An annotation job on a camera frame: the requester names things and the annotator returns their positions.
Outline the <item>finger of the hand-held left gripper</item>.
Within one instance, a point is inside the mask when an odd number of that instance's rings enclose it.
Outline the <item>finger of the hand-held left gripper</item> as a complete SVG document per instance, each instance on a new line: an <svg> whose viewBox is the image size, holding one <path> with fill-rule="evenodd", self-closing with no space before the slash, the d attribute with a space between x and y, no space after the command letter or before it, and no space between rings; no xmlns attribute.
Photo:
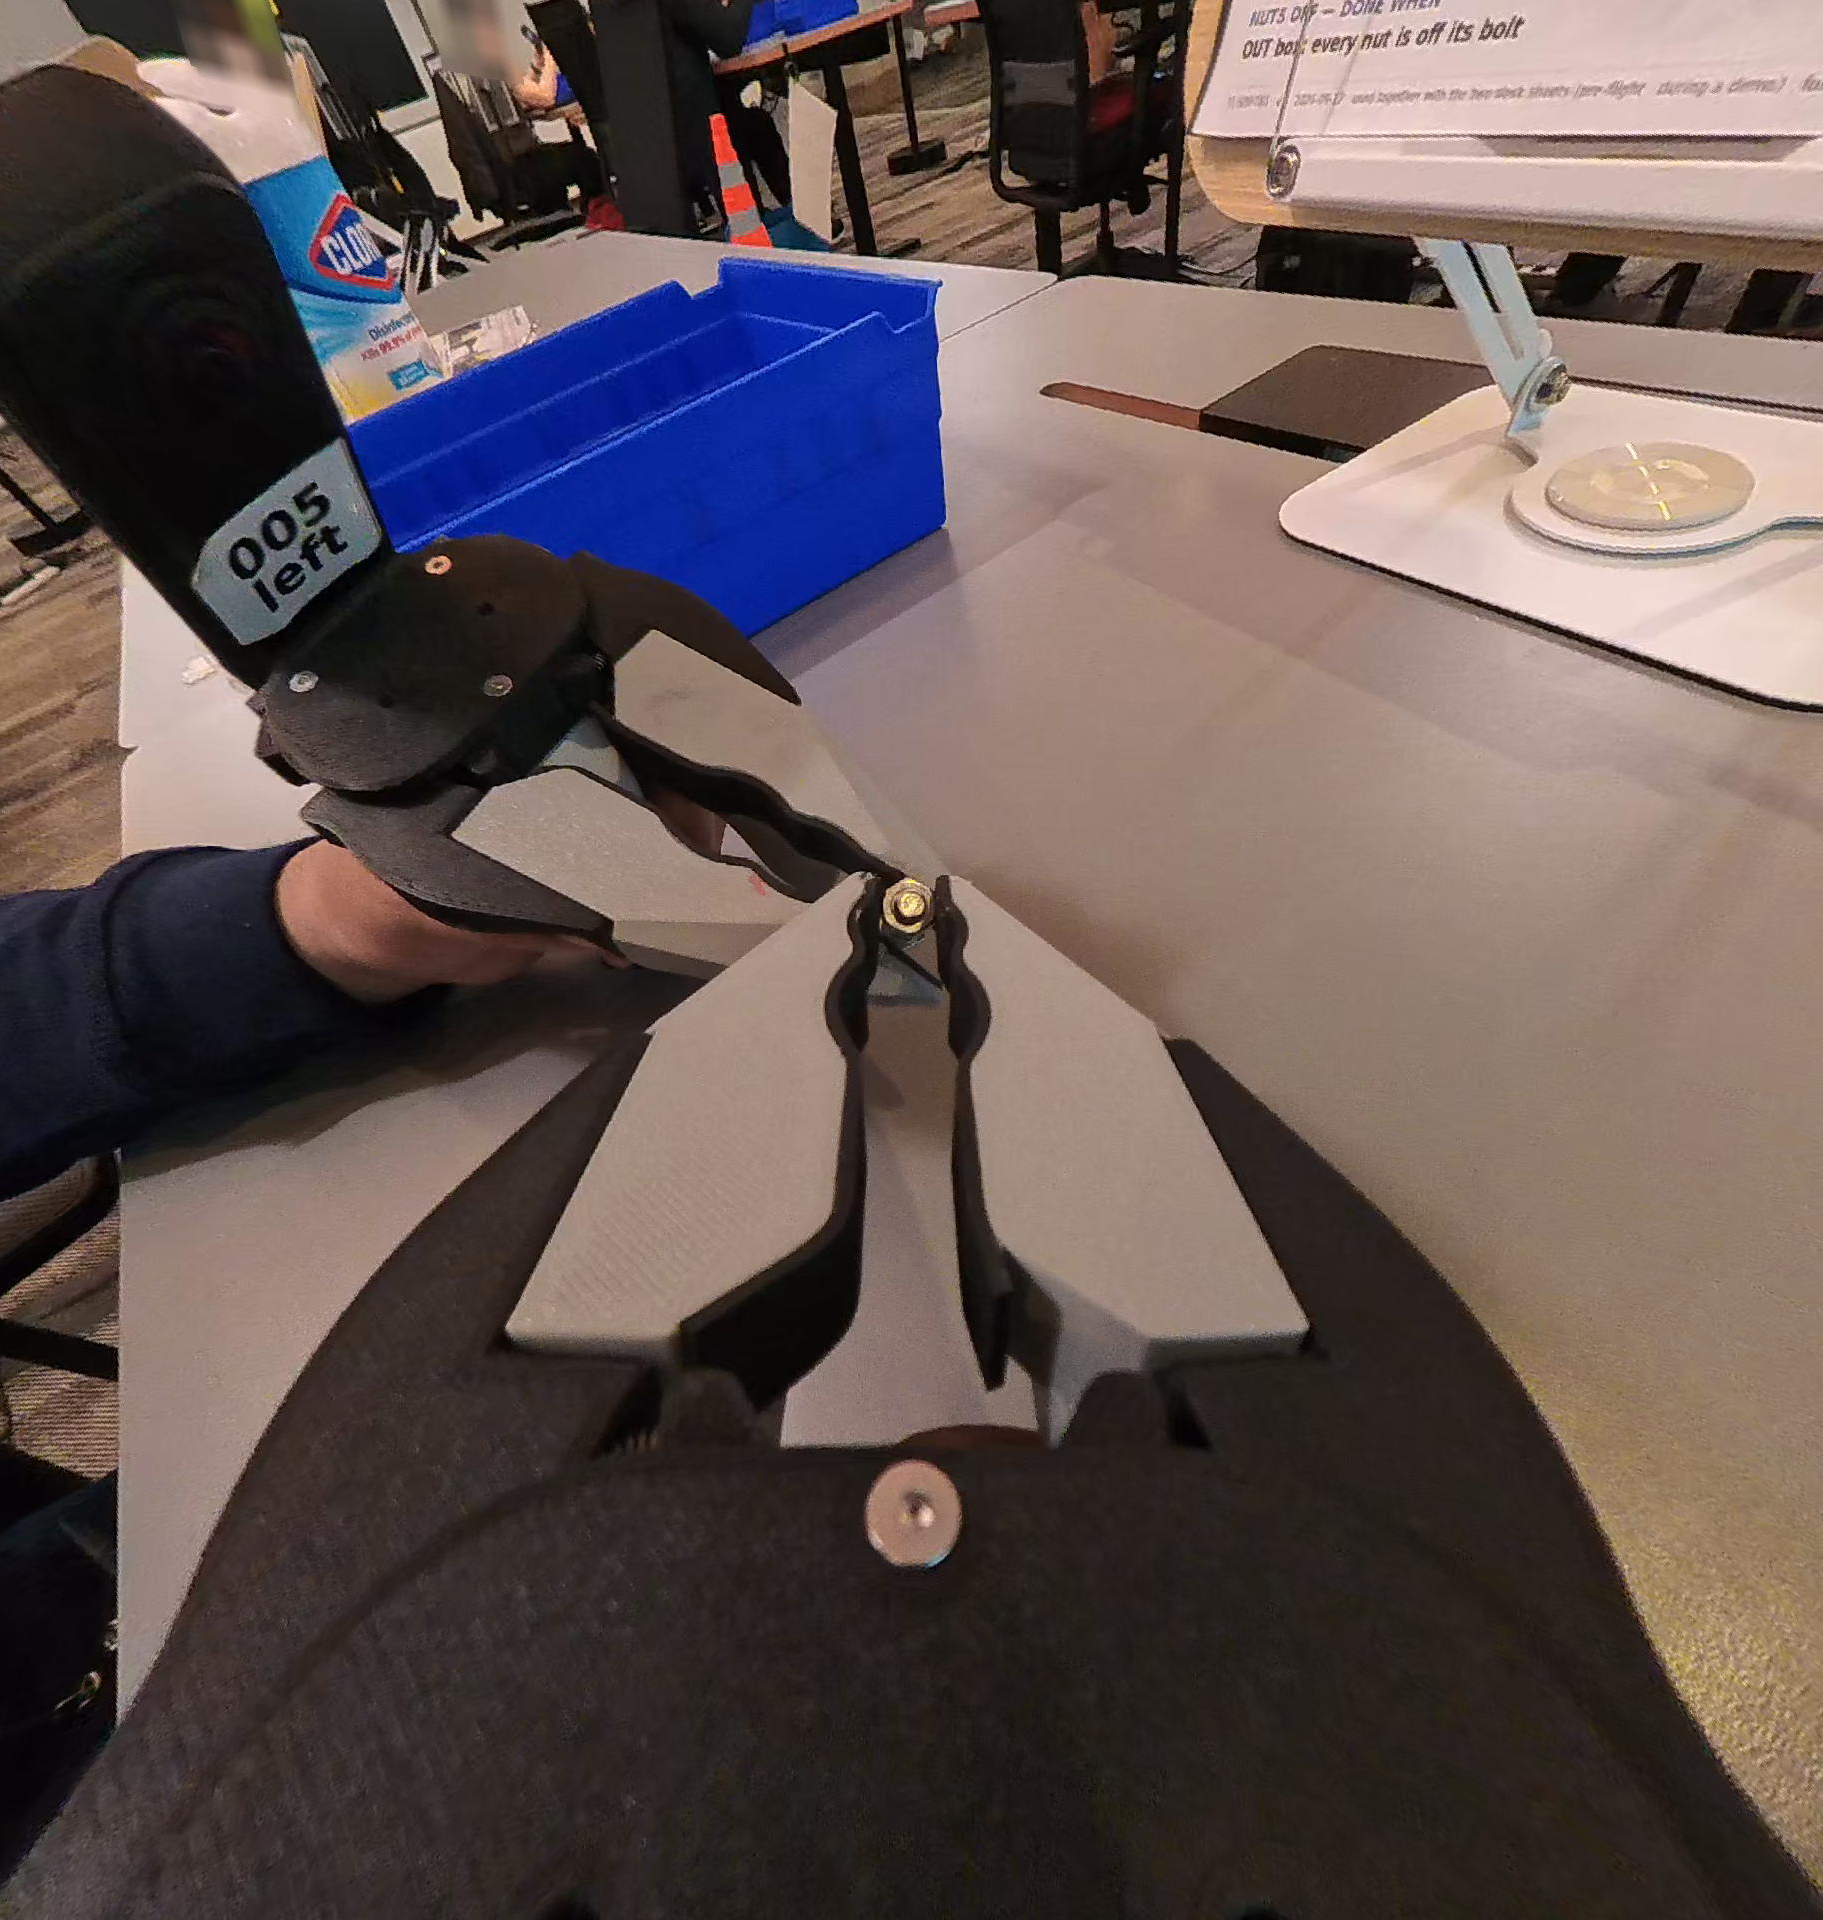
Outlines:
<svg viewBox="0 0 1823 1920"><path fill-rule="evenodd" d="M803 803L724 773L702 807L757 854L706 854L650 803L571 767L486 791L453 842L585 907L609 925L611 947L664 973L722 973L848 876L921 900L898 925L903 939L929 923L933 876L892 844L838 771L813 773Z"/></svg>
<svg viewBox="0 0 1823 1920"><path fill-rule="evenodd" d="M611 670L601 708L627 763L726 820L791 896L919 876L919 834L813 712L662 633Z"/></svg>

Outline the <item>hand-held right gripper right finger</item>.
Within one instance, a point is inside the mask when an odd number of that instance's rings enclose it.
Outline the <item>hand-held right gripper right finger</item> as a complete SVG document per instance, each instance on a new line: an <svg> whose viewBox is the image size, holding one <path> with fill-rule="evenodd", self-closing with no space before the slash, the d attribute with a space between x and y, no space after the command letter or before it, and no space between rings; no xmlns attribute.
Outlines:
<svg viewBox="0 0 1823 1920"><path fill-rule="evenodd" d="M935 894L967 1331L1044 1431L1103 1374L1295 1352L1311 1323L1176 1050L977 886Z"/></svg>

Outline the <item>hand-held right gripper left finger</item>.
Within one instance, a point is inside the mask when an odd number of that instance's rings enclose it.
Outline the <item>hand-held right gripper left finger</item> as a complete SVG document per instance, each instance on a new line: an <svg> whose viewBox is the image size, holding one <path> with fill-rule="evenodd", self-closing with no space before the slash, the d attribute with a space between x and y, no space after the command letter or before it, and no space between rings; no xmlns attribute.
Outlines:
<svg viewBox="0 0 1823 1920"><path fill-rule="evenodd" d="M510 1344L730 1374L755 1410L858 1299L872 884L838 882L658 1018Z"/></svg>

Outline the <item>blue plastic bin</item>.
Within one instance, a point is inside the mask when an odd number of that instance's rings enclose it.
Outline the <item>blue plastic bin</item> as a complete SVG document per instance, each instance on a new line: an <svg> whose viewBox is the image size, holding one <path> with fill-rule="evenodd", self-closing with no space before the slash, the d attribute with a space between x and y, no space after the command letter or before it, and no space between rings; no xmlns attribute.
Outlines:
<svg viewBox="0 0 1823 1920"><path fill-rule="evenodd" d="M731 251L350 425L399 548L498 534L757 635L945 522L929 279Z"/></svg>

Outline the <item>person's left forearm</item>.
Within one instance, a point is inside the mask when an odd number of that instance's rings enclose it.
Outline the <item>person's left forearm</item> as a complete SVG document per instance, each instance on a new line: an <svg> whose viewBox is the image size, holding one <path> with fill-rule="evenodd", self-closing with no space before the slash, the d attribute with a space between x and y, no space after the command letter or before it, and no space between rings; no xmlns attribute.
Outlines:
<svg viewBox="0 0 1823 1920"><path fill-rule="evenodd" d="M296 852L146 852L0 896L0 1202L370 1026L279 925Z"/></svg>

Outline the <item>person's left hand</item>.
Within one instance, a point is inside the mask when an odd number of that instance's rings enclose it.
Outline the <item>person's left hand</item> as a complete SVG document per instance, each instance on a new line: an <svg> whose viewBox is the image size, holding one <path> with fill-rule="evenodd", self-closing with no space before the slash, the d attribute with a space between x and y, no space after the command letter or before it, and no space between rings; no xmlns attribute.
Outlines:
<svg viewBox="0 0 1823 1920"><path fill-rule="evenodd" d="M275 917L304 967L372 1006L429 989L496 987L550 965L629 969L623 955L573 935L449 925L326 840L302 844L283 864Z"/></svg>

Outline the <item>disinfecting wipes canister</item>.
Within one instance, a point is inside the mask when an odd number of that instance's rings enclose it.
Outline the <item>disinfecting wipes canister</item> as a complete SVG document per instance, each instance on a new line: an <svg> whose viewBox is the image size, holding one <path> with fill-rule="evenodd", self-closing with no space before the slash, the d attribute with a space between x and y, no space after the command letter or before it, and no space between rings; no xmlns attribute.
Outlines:
<svg viewBox="0 0 1823 1920"><path fill-rule="evenodd" d="M340 415L368 419L435 385L441 372L395 267L295 91L182 57L140 61L136 73L243 188Z"/></svg>

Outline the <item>printed paper leaflet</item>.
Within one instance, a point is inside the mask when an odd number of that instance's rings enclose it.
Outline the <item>printed paper leaflet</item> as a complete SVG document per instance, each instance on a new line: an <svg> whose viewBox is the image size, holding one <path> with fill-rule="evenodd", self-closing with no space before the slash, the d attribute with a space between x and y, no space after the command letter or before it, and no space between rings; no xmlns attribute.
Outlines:
<svg viewBox="0 0 1823 1920"><path fill-rule="evenodd" d="M425 334L433 364L441 378L488 366L534 344L540 328L522 304L500 306L439 332Z"/></svg>

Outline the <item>orange traffic cone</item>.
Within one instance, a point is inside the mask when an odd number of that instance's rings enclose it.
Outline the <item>orange traffic cone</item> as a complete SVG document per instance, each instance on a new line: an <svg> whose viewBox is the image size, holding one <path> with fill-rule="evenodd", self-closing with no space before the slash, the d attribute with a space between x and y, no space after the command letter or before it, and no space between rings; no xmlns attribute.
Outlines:
<svg viewBox="0 0 1823 1920"><path fill-rule="evenodd" d="M726 217L728 239L735 247L773 251L773 237L763 221L757 198L731 146L726 117L714 113L708 120L718 198Z"/></svg>

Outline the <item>white leaning board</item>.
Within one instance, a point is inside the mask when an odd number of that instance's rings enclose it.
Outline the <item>white leaning board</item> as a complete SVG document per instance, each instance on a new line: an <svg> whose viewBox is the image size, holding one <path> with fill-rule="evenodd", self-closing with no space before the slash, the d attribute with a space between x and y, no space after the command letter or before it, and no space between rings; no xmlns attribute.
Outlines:
<svg viewBox="0 0 1823 1920"><path fill-rule="evenodd" d="M789 154L795 223L809 235L807 245L832 247L832 178L836 166L838 115L803 77L793 77L787 95L785 142Z"/></svg>

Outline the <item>black light stand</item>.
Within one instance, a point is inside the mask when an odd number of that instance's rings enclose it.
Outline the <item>black light stand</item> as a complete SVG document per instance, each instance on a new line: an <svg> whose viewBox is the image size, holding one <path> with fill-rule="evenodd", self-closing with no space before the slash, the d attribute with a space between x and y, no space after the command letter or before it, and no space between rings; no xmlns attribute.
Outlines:
<svg viewBox="0 0 1823 1920"><path fill-rule="evenodd" d="M931 35L937 35L939 51L943 51L943 37L949 33L947 26L933 30L925 20L925 12L923 2L913 2L892 24L898 95L903 115L903 142L886 156L888 170L894 178L909 178L917 172L933 170L947 158L943 138L925 136L921 130L915 95L915 73L929 55Z"/></svg>

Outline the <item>person's office chair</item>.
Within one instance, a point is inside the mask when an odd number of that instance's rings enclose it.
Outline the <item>person's office chair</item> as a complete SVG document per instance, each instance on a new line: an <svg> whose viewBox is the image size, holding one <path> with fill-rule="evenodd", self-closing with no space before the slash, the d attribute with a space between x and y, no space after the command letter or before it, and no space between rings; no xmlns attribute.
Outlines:
<svg viewBox="0 0 1823 1920"><path fill-rule="evenodd" d="M0 1443L24 1374L115 1382L121 1174L87 1159L0 1202Z"/></svg>

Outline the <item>white stand base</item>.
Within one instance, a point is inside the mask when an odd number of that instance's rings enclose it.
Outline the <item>white stand base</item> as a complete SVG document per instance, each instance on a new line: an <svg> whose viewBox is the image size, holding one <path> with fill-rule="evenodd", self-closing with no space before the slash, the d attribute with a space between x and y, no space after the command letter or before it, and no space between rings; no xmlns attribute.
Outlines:
<svg viewBox="0 0 1823 1920"><path fill-rule="evenodd" d="M1514 257L1420 239L1491 374L1281 530L1625 660L1823 712L1823 421L1574 381Z"/></svg>

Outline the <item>black office chair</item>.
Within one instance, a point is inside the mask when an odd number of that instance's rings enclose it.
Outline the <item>black office chair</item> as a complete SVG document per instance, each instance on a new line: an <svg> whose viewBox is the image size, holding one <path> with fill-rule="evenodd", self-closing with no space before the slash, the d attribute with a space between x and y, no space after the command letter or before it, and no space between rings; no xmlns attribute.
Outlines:
<svg viewBox="0 0 1823 1920"><path fill-rule="evenodd" d="M1038 269L1066 275L1064 217L1097 215L1089 273L1178 281L1188 2L981 4L990 61L990 182L1026 207ZM1164 184L1159 253L1121 247L1111 211Z"/></svg>

